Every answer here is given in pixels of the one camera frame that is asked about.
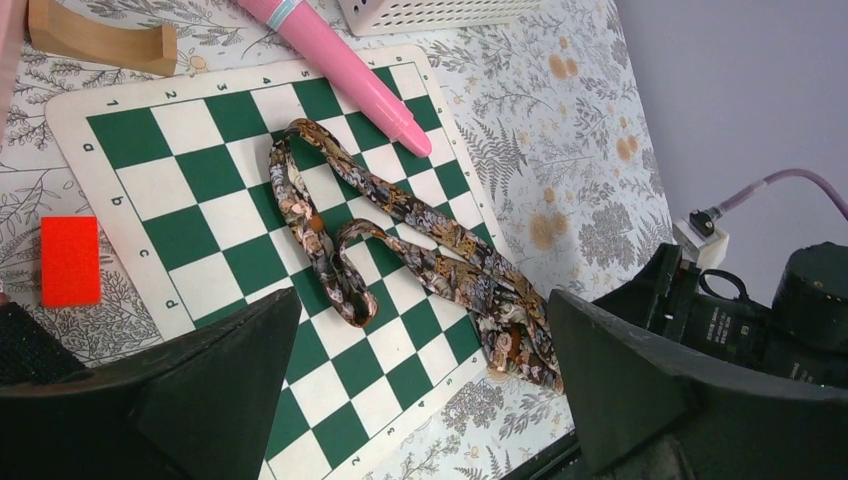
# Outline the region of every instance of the floral strap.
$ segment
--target floral strap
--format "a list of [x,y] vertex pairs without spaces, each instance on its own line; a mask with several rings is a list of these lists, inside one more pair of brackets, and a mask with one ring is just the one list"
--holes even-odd
[[[354,219],[339,231],[336,252],[295,165],[294,137],[317,148],[338,176],[392,218],[450,249],[464,261],[423,249],[369,220]],[[489,367],[563,392],[562,377],[545,318],[546,302],[506,258],[455,220],[359,166],[324,127],[294,120],[271,149],[271,186],[280,211],[303,247],[333,307],[355,327],[377,315],[377,301],[347,258],[350,242],[363,234],[380,239],[421,284],[471,310]]]

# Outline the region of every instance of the gray wall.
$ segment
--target gray wall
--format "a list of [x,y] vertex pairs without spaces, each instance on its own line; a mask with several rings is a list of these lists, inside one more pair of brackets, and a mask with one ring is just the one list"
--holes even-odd
[[[848,197],[848,1],[617,4],[674,218],[789,167]],[[721,268],[767,305],[795,249],[848,245],[848,222],[804,179],[771,185],[719,225],[730,233]]]

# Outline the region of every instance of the white connector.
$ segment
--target white connector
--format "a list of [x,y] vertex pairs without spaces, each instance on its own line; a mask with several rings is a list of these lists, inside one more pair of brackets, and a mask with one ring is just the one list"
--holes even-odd
[[692,226],[685,217],[680,218],[672,225],[672,236],[683,248],[683,258],[695,264],[701,270],[718,268],[725,255],[727,255],[727,244],[730,242],[730,234],[714,226],[715,232],[704,238]]

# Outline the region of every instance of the perforated plastic basket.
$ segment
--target perforated plastic basket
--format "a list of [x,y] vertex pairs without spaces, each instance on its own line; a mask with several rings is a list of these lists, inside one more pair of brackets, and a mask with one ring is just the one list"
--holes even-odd
[[545,0],[339,0],[354,35],[508,23]]

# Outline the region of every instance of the blue band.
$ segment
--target blue band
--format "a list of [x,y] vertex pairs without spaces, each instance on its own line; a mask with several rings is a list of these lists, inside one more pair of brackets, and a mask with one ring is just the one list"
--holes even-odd
[[275,31],[280,29],[280,25],[283,24],[286,17],[289,16],[294,7],[296,7],[301,0],[282,0],[279,5],[277,5],[277,9],[274,10],[274,13],[271,14],[271,18],[268,19],[268,26],[273,28]]

